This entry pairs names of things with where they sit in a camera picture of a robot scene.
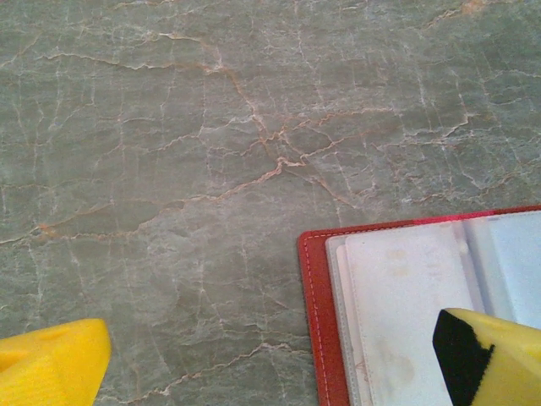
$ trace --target yellow object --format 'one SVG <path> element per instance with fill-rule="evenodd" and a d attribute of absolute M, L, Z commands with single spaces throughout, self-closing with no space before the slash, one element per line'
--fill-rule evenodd
<path fill-rule="evenodd" d="M 446 309 L 442 311 L 442 314 L 445 312 L 457 321 L 452 331 L 448 330 L 447 334 L 455 336 L 460 334 L 458 331 L 461 327 L 458 323 L 468 325 L 473 330 L 472 337 L 476 341 L 475 345 L 478 345 L 478 349 L 484 351 L 486 355 L 484 359 L 486 366 L 484 370 L 481 370 L 480 382 L 469 404 L 472 406 L 539 406 L 541 404 L 541 330 L 470 310 Z M 457 337 L 454 337 L 454 340 L 454 346 L 458 348 L 461 343 Z M 479 354 L 473 350 L 469 353 Z M 457 357 L 467 357 L 460 354 L 454 354 L 454 362 Z M 447 377 L 463 379 L 460 375 L 464 375 L 470 368 L 467 363 L 477 363 L 477 366 L 482 367 L 483 361 L 479 360 L 480 358 L 475 355 L 465 359 L 462 367 L 455 368 L 452 372 L 455 376 L 448 375 Z M 462 388 L 458 388 L 461 391 L 466 389 L 468 383 L 474 383 L 474 379 L 470 377 L 463 383 Z M 447 386 L 450 392 L 454 390 L 449 383 Z"/>
<path fill-rule="evenodd" d="M 0 406 L 90 406 L 110 356 L 98 319 L 0 340 Z"/>

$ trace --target marble surface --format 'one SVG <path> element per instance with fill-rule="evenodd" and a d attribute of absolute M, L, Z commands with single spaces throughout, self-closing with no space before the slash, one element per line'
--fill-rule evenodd
<path fill-rule="evenodd" d="M 2 336 L 96 405 L 317 404 L 297 236 L 541 198 L 541 2 L 0 2 Z"/>

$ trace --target red card holder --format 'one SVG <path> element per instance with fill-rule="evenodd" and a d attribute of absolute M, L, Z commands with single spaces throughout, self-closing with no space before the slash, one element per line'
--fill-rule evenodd
<path fill-rule="evenodd" d="M 347 379 L 331 287 L 325 242 L 338 235 L 401 228 L 434 222 L 541 210 L 541 206 L 478 211 L 443 217 L 427 217 L 400 222 L 385 222 L 347 228 L 307 231 L 298 239 L 298 254 L 303 276 L 304 299 L 308 313 L 310 339 L 320 405 L 349 406 Z"/>

